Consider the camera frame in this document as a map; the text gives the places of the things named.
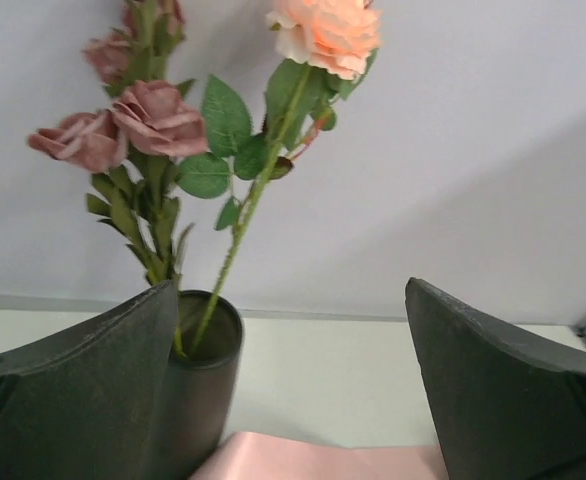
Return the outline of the pink wrapping paper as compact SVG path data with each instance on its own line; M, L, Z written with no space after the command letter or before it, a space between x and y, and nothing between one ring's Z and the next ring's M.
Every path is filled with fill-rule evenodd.
M191 477L201 480L440 480L448 474L437 446L343 448L237 432Z

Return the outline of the mauve rose stem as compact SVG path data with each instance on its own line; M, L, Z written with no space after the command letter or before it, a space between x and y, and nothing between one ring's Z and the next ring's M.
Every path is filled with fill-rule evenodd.
M181 281L188 233L175 231L177 163L207 149L203 117L185 102L194 82L166 79L185 27L177 1L125 2L121 27L82 50L110 106L27 138L31 149L90 173L87 211L126 239L150 285Z

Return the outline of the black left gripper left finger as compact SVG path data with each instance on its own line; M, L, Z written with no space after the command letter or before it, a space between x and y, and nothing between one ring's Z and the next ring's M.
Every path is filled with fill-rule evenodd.
M166 281L0 353L0 479L138 479L177 321Z

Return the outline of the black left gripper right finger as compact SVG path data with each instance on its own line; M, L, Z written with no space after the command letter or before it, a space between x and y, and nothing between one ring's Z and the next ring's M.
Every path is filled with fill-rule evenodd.
M405 297L449 478L586 479L586 352L422 279Z

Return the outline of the peach rose stem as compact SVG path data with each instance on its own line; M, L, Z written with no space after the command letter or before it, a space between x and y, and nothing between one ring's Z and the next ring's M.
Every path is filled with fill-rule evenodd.
M363 82L381 46L382 13L370 1L275 1L266 15L282 60L264 91L258 133L242 98L208 77L201 104L209 150L185 158L177 184L200 199L228 197L216 227L231 244L193 336L174 346L193 359L266 186L291 170L323 130L336 124L335 102Z

